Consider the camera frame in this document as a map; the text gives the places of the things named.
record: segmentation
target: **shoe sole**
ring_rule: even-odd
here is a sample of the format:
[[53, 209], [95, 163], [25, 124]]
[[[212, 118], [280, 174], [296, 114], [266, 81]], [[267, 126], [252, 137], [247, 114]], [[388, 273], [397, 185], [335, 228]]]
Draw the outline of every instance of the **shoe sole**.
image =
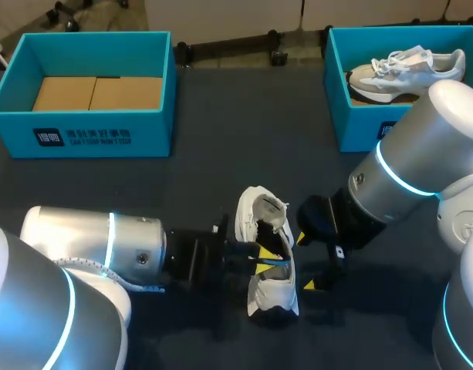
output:
[[364, 103], [369, 103], [369, 104], [376, 104], [376, 105], [388, 105], [392, 103], [392, 100], [396, 99], [399, 96], [402, 95], [416, 95], [416, 96], [421, 96], [427, 92], [427, 89], [421, 89], [416, 92], [410, 91], [410, 92], [394, 92], [391, 94], [379, 94], [376, 92], [368, 92], [364, 91], [361, 89], [357, 89], [356, 87], [352, 86], [350, 84], [350, 73], [348, 72], [346, 75], [346, 81], [347, 81], [347, 88], [350, 92], [350, 97], [354, 98], [355, 100], [364, 102]]

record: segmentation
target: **glowing blue ring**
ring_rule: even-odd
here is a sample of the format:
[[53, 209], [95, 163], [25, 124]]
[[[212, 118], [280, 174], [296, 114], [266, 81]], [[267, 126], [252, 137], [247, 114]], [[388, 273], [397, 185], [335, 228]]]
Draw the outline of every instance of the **glowing blue ring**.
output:
[[458, 343], [455, 341], [454, 336], [452, 335], [451, 329], [449, 328], [449, 323], [447, 321], [447, 315], [445, 314], [445, 298], [447, 297], [447, 290], [449, 289], [449, 284], [447, 284], [447, 287], [445, 288], [445, 293], [444, 293], [444, 303], [443, 303], [443, 311], [444, 311], [444, 320], [445, 320], [445, 327], [447, 328], [447, 333], [449, 334], [449, 337], [451, 337], [452, 343], [454, 343], [454, 347], [459, 351], [461, 354], [462, 358], [466, 360], [466, 362], [473, 368], [473, 363], [471, 360], [468, 358], [468, 356], [465, 355], [465, 353], [459, 348]]
[[113, 244], [114, 239], [116, 239], [116, 220], [114, 213], [110, 213], [110, 229], [107, 234], [107, 246], [106, 246], [106, 258], [104, 261], [104, 266], [107, 268], [110, 267], [111, 258], [113, 256]]
[[380, 162], [380, 164], [382, 165], [383, 169], [390, 175], [390, 177], [392, 177], [396, 181], [396, 183], [401, 185], [404, 189], [408, 189], [412, 193], [415, 193], [415, 194], [418, 194], [418, 195], [423, 195], [425, 197], [431, 197], [432, 195], [435, 195], [435, 193], [428, 193], [426, 191], [418, 190], [417, 188], [412, 187], [409, 183], [405, 183], [404, 181], [402, 181], [402, 179], [399, 178], [399, 176], [396, 175], [390, 169], [390, 167], [387, 165], [387, 163], [383, 159], [382, 153], [380, 152], [380, 141], [377, 144], [377, 158], [378, 158], [378, 161]]
[[72, 328], [73, 316], [75, 316], [75, 288], [73, 287], [72, 278], [68, 275], [68, 272], [64, 269], [63, 269], [63, 272], [65, 273], [66, 280], [68, 281], [68, 288], [69, 288], [68, 317], [66, 318], [65, 328], [63, 329], [61, 338], [59, 338], [56, 348], [52, 352], [51, 357], [49, 357], [49, 360], [44, 365], [42, 370], [50, 370], [54, 366], [59, 355], [61, 355], [61, 352], [63, 351], [63, 348], [65, 347], [66, 340], [68, 339], [69, 332]]

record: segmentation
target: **cardboard box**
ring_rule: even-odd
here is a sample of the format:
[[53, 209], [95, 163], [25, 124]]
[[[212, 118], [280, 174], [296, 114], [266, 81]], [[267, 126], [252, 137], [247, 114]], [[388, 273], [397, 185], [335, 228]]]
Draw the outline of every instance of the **cardboard box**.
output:
[[169, 32], [25, 34], [0, 136], [13, 158], [169, 156], [176, 79]]
[[162, 78], [45, 77], [33, 112], [159, 109]]
[[159, 109], [162, 79], [121, 77], [97, 79], [90, 110]]
[[95, 77], [45, 77], [33, 112], [89, 110]]
[[371, 63], [372, 58], [386, 58], [394, 50], [407, 50], [416, 45], [435, 53], [464, 50], [464, 82], [473, 88], [473, 26], [330, 29], [324, 85], [341, 152], [371, 151], [412, 106], [409, 97], [390, 105], [365, 104], [351, 99], [345, 72]]

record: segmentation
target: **cable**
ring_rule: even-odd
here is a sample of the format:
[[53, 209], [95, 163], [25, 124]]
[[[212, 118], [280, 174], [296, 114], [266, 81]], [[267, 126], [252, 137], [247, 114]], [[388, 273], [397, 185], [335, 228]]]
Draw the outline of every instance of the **cable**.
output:
[[116, 272], [111, 270], [110, 268], [100, 264], [98, 262], [88, 260], [86, 258], [78, 258], [78, 257], [69, 257], [69, 258], [60, 258], [58, 260], [54, 260], [58, 266], [61, 267], [77, 267], [78, 270], [83, 270], [83, 268], [91, 268], [96, 271], [103, 273], [109, 279], [117, 282], [123, 288], [127, 289], [128, 291], [139, 291], [139, 292], [150, 292], [150, 293], [164, 293], [164, 288], [158, 287], [157, 285], [148, 285], [148, 286], [141, 286], [131, 284], [128, 281], [124, 280], [120, 275]]

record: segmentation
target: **silver cylinder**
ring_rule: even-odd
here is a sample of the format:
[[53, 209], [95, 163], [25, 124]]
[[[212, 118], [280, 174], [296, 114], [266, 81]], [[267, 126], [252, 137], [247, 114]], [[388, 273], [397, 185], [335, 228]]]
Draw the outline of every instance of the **silver cylinder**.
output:
[[442, 81], [413, 105], [351, 173], [349, 190], [371, 217], [388, 223], [470, 174], [473, 89]]
[[444, 293], [432, 339], [440, 369], [473, 369], [473, 307], [459, 268]]
[[134, 284], [155, 284], [166, 254], [157, 219], [113, 213], [33, 207], [21, 239], [52, 260], [86, 258]]
[[127, 331], [116, 307], [17, 237], [2, 235], [8, 264], [0, 289], [0, 369], [122, 368]]
[[473, 369], [473, 235], [445, 289], [433, 346], [441, 369]]

